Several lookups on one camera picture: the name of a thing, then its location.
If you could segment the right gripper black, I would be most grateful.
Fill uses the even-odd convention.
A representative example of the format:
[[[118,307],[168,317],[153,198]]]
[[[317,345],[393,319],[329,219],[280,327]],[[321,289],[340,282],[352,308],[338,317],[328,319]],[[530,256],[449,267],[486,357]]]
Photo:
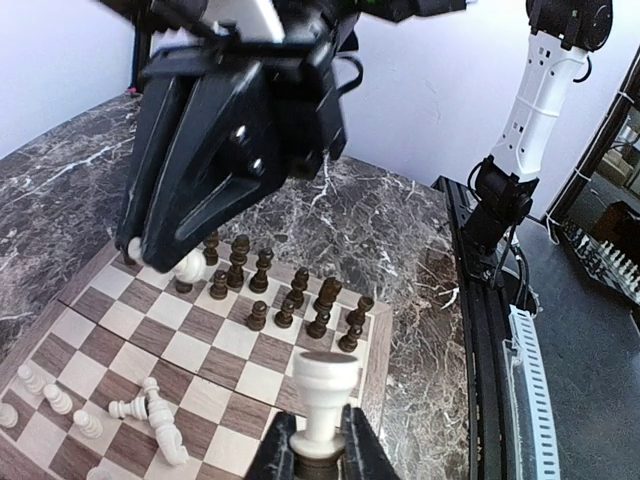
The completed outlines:
[[[142,71],[144,89],[115,245],[167,272],[282,187],[313,179],[346,144],[337,56],[357,46],[350,1],[141,1],[152,32],[183,29]]]

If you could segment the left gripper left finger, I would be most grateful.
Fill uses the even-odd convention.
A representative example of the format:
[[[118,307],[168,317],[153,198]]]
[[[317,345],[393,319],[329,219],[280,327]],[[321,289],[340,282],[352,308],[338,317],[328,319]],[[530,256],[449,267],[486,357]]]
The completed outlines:
[[[278,412],[244,478],[246,480],[293,480],[295,453],[290,447],[290,437],[296,432],[296,417],[288,412]]]

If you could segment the white chess bishop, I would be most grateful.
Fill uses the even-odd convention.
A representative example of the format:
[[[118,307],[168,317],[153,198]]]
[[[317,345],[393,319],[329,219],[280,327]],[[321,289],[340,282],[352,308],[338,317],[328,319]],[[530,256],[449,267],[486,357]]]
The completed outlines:
[[[178,281],[193,284],[205,276],[207,263],[204,253],[199,249],[189,252],[172,269]]]

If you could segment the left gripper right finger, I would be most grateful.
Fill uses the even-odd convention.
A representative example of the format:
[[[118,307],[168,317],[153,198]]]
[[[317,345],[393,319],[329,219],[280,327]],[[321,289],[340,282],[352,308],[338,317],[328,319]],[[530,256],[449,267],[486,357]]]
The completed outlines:
[[[345,440],[341,459],[343,479],[399,479],[361,408],[343,407],[340,432]]]

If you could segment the white chess pawn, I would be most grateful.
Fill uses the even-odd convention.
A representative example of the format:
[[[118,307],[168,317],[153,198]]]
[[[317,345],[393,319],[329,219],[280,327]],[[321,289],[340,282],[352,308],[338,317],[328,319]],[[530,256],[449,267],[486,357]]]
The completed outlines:
[[[294,452],[310,460],[327,460],[344,449],[336,430],[343,407],[358,381],[354,356],[336,352],[301,352],[294,356],[293,380],[304,407],[306,427],[290,437]]]

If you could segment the white chess queen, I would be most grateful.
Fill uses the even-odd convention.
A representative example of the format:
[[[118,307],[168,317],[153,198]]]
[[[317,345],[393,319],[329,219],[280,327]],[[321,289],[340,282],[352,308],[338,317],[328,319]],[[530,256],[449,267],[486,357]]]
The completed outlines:
[[[186,464],[189,453],[183,444],[183,436],[175,425],[174,414],[167,401],[159,394],[157,380],[147,377],[142,381],[142,387],[147,398],[148,420],[163,456],[173,467]]]

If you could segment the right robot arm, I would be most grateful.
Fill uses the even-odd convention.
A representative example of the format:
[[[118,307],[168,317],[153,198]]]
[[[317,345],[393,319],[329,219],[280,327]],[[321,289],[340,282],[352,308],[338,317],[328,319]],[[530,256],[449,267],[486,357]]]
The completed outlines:
[[[335,59],[353,61],[367,14],[392,23],[463,11],[463,1],[114,1],[151,32],[186,30],[194,45],[154,54],[143,70],[115,245],[166,273],[209,234],[279,190],[311,180],[347,137]],[[532,206],[543,153],[566,92],[607,41],[608,1],[529,1],[527,63],[501,137],[481,162],[464,233],[493,252]]]

